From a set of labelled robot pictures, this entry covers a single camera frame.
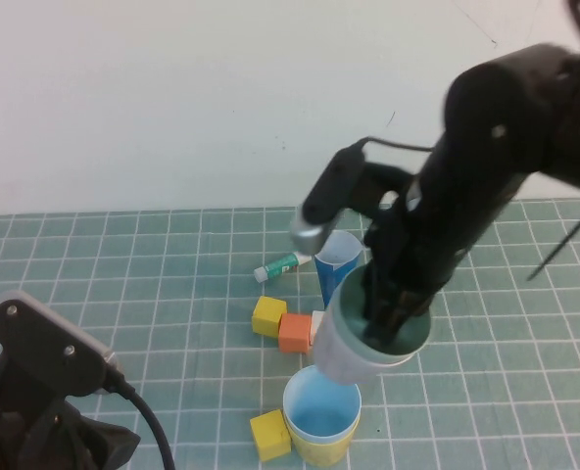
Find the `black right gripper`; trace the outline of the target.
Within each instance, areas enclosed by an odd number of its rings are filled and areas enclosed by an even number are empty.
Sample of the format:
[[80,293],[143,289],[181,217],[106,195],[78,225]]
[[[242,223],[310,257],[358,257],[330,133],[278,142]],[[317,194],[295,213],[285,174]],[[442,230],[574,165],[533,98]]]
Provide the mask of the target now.
[[362,278],[363,330],[386,351],[417,351],[430,334],[430,304],[462,258],[520,188],[526,175],[417,174],[364,241],[372,259]]

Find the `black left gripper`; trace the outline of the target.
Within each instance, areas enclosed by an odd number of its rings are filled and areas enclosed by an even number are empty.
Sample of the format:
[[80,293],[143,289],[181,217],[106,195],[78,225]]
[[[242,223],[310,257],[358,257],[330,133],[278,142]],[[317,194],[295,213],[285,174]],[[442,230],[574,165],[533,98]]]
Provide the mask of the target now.
[[119,469],[140,437],[118,425],[86,418],[66,397],[103,386],[106,368],[69,366],[34,375],[0,356],[0,469]]

